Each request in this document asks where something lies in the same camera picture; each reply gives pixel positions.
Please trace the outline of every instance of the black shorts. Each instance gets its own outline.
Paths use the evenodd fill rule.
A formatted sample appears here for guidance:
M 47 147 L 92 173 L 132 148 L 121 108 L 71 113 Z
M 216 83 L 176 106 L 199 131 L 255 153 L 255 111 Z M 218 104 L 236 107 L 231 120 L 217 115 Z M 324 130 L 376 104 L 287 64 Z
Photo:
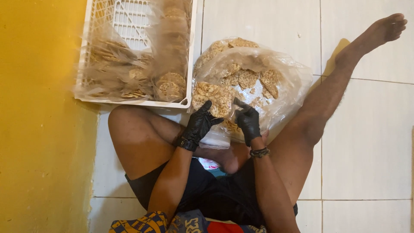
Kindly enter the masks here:
M 135 180 L 130 180 L 125 175 L 138 201 L 145 209 L 148 209 L 152 189 L 166 164 Z M 293 208 L 296 216 L 297 204 Z M 253 161 L 249 159 L 232 176 L 216 179 L 197 159 L 193 158 L 177 212 L 194 209 L 199 209 L 206 218 L 231 220 L 238 225 L 251 225 L 258 228 L 261 225 L 265 226 L 256 199 Z

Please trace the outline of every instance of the colorful cloth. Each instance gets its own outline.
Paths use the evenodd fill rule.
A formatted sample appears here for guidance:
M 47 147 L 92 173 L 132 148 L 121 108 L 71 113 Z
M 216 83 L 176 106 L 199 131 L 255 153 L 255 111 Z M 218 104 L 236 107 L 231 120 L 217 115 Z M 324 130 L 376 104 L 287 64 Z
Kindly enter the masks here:
M 200 210 L 178 213 L 167 228 L 167 216 L 157 211 L 148 213 L 140 219 L 117 220 L 109 233 L 266 233 L 262 226 L 240 226 L 236 224 L 208 221 Z

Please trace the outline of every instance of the black glove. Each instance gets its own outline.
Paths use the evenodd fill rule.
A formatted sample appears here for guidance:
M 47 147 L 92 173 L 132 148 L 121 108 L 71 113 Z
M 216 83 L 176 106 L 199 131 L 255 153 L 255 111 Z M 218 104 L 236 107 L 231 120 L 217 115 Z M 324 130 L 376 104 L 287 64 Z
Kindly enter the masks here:
M 259 127 L 259 113 L 247 104 L 240 104 L 239 107 L 243 110 L 236 110 L 236 124 L 243 131 L 246 145 L 250 146 L 253 139 L 262 137 Z
M 220 124 L 224 121 L 223 118 L 215 118 L 208 110 L 211 107 L 211 101 L 208 100 L 201 108 L 191 114 L 188 125 L 183 132 L 182 137 L 196 143 L 200 143 L 200 140 L 206 136 L 211 127 L 216 124 Z

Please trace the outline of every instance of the clear plastic bag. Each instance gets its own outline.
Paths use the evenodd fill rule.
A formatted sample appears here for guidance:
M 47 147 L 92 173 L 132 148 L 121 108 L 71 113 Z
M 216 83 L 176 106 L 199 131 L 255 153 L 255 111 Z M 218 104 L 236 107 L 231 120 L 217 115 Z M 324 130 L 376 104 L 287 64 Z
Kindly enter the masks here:
M 128 48 L 108 22 L 93 30 L 87 41 L 83 49 L 89 59 L 78 64 L 83 84 L 75 86 L 77 96 L 114 102 L 153 99 L 151 53 Z
M 206 58 L 209 55 L 203 57 L 206 53 L 216 54 L 210 59 Z M 215 102 L 223 99 L 224 88 L 231 87 L 235 90 L 234 97 L 259 112 L 260 131 L 264 133 L 299 109 L 312 84 L 310 68 L 294 61 L 285 53 L 259 48 L 256 43 L 241 38 L 231 37 L 214 42 L 200 59 L 208 61 L 197 61 L 194 67 L 196 76 L 193 79 L 193 98 L 188 112 L 194 112 L 206 100 L 211 100 L 211 114 L 225 118 L 211 132 L 237 142 L 244 142 L 241 129 L 234 123 L 234 111 L 239 107 L 233 103 L 234 98 L 230 100 L 224 97 L 225 104 Z M 220 111 L 224 114 L 216 114 L 217 106 L 226 108 Z
M 157 101 L 180 102 L 186 94 L 191 0 L 159 0 L 146 29 L 154 55 L 151 74 Z

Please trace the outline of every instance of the person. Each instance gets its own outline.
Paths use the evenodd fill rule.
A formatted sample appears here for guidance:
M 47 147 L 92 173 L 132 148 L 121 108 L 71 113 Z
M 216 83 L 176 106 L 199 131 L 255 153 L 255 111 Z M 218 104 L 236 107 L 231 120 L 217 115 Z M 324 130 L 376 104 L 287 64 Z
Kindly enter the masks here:
M 208 112 L 210 101 L 190 116 L 187 127 L 142 107 L 115 108 L 109 132 L 125 177 L 147 214 L 114 221 L 109 232 L 299 232 L 296 201 L 314 145 L 359 60 L 398 39 L 406 23 L 403 14 L 380 19 L 345 47 L 333 72 L 268 145 L 268 132 L 260 135 L 258 113 L 243 104 L 236 121 L 246 144 L 232 142 L 226 150 L 197 147 L 211 126 L 223 120 Z M 193 156 L 214 160 L 232 175 L 216 179 Z

